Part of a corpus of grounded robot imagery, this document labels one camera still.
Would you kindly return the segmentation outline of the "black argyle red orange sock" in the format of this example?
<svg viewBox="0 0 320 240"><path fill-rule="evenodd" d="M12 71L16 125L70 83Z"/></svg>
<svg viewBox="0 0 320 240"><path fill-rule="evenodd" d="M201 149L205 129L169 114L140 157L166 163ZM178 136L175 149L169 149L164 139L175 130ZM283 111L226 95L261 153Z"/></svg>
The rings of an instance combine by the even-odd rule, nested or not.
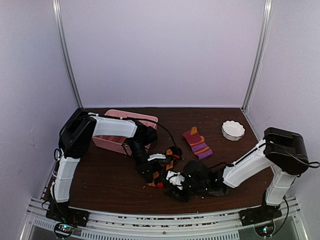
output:
<svg viewBox="0 0 320 240"><path fill-rule="evenodd" d="M175 163L174 163L174 166L175 166L176 162L182 159L181 149L179 147L175 147L175 146L169 147L165 151L164 155L166 155L166 159L159 159L159 160L157 159L157 160L147 161L147 162L168 164L171 161L175 161ZM165 188L164 182L159 182L158 184L155 184L154 182L152 182L152 183L147 183L147 185L150 187L156 187L156 188L160 188L160 189Z"/></svg>

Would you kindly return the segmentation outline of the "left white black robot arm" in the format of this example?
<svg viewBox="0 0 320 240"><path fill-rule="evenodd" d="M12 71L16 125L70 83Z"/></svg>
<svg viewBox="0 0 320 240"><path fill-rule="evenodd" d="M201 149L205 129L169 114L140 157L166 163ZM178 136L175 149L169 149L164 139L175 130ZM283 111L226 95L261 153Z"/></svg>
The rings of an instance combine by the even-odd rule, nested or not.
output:
<svg viewBox="0 0 320 240"><path fill-rule="evenodd" d="M149 155L147 146L156 142L158 120L146 116L100 115L78 108L59 132L58 147L54 150L53 183L48 197L46 217L61 222L79 222L88 218L87 211L69 207L70 188L81 158L87 153L93 137L121 137L125 139L125 153L130 153L135 169L147 183L162 187L163 175L181 157L177 144L164 154Z"/></svg>

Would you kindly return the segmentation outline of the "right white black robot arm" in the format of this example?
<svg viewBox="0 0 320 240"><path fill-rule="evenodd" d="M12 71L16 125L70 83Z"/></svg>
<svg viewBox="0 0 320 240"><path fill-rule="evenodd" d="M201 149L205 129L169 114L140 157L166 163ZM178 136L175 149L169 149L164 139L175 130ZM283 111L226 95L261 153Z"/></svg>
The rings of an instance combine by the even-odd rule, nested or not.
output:
<svg viewBox="0 0 320 240"><path fill-rule="evenodd" d="M296 132L269 127L264 137L247 154L231 164L219 163L222 168L190 160L182 172L169 171L165 178L165 192L187 202L191 195L222 197L244 181L270 167L277 166L270 186L265 190L262 204L253 209L259 220L266 221L279 212L280 205L295 179L309 168L318 169L318 161L310 162L302 135Z"/></svg>

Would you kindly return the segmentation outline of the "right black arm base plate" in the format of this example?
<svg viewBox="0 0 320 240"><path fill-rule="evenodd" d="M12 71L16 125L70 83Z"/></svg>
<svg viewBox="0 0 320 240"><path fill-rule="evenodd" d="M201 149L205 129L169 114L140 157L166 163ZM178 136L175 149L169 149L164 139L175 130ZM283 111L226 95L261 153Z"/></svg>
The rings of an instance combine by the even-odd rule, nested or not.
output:
<svg viewBox="0 0 320 240"><path fill-rule="evenodd" d="M279 206L261 205L247 208L238 212L242 226L255 225L282 216Z"/></svg>

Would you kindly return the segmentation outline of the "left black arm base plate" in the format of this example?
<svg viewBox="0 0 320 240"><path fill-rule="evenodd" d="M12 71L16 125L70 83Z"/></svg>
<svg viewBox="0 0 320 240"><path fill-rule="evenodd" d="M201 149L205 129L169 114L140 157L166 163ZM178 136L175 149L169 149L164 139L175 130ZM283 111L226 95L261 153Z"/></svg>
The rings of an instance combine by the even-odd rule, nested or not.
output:
<svg viewBox="0 0 320 240"><path fill-rule="evenodd" d="M90 213L85 210L68 208L66 211L57 208L49 209L45 217L58 222L67 223L76 227L86 227Z"/></svg>

